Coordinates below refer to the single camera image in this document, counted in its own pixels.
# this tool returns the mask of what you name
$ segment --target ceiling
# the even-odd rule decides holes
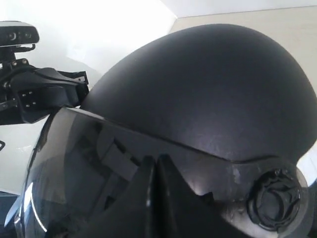
[[[161,0],[178,18],[317,5],[317,0]]]

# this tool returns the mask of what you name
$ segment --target tinted visor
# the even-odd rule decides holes
[[[296,174],[294,165],[283,159],[233,164],[80,109],[63,108],[49,117],[30,160],[19,219],[22,237],[77,234],[116,202],[145,156],[161,154],[171,157],[197,195],[213,192],[216,201],[244,201],[253,181],[275,168]]]

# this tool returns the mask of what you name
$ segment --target black helmet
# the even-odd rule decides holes
[[[81,109],[50,116],[19,230],[305,237],[313,209],[296,165],[317,139],[316,121],[307,77],[269,37],[224,24],[170,34],[115,65]]]

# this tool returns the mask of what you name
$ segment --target camera lens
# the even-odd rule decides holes
[[[14,32],[8,34],[8,38],[10,41],[14,41],[16,39],[16,34]]]
[[[30,38],[32,37],[32,34],[29,33],[29,32],[26,32],[26,33],[24,34],[24,36],[25,36],[26,39],[30,39]]]

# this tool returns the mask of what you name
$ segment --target matte black helmet shell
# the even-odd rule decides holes
[[[83,109],[231,161],[293,163],[317,138],[317,101],[277,42],[241,26],[182,30],[133,52]]]

